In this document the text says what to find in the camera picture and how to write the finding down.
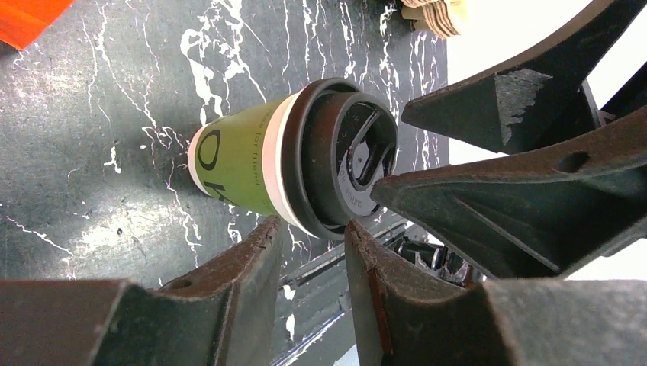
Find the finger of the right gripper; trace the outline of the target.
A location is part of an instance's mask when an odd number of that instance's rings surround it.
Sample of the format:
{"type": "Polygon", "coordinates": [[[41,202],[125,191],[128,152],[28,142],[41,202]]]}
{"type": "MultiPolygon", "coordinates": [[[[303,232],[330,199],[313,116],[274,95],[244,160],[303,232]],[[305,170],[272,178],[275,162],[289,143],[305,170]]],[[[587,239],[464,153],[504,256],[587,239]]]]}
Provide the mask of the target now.
{"type": "Polygon", "coordinates": [[[489,277],[565,277],[646,235],[646,110],[531,152],[384,178],[372,198],[489,277]]]}
{"type": "Polygon", "coordinates": [[[592,1],[528,50],[409,101],[401,119],[493,152],[535,149],[645,7],[644,1],[592,1]]]}

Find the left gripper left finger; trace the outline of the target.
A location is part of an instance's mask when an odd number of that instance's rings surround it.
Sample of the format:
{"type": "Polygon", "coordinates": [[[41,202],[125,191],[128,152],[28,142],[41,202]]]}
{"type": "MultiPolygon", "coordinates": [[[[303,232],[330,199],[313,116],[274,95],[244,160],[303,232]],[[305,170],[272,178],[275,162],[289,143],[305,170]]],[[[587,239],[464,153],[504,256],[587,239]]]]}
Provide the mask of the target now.
{"type": "Polygon", "coordinates": [[[125,279],[3,281],[3,365],[267,365],[281,221],[157,290],[125,279]]]}

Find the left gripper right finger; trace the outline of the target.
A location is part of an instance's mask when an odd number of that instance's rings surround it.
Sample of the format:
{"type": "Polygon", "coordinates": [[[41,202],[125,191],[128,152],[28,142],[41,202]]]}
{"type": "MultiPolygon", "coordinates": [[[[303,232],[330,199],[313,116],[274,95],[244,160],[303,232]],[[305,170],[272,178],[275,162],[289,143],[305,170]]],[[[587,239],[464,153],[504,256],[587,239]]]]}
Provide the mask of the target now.
{"type": "Polygon", "coordinates": [[[345,230],[362,365],[644,365],[646,283],[487,280],[462,288],[345,230]]]}

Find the single green paper cup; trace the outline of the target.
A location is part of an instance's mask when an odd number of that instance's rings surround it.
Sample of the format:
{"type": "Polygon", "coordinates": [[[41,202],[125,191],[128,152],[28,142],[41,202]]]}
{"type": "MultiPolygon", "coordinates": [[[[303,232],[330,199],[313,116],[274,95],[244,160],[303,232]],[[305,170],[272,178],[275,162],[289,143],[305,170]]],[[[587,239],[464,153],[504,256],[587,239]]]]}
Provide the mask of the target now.
{"type": "Polygon", "coordinates": [[[204,125],[192,138],[188,168],[205,194],[303,230],[288,202],[281,168],[284,135],[298,94],[258,104],[204,125]]]}

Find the orange paper bag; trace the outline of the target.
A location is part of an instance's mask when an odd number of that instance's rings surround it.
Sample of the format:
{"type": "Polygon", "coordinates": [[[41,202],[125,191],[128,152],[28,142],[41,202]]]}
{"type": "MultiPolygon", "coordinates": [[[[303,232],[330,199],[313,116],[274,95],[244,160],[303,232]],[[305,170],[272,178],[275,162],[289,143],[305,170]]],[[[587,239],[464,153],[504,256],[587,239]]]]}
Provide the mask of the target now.
{"type": "Polygon", "coordinates": [[[74,0],[1,0],[1,41],[16,50],[32,44],[74,0]]]}

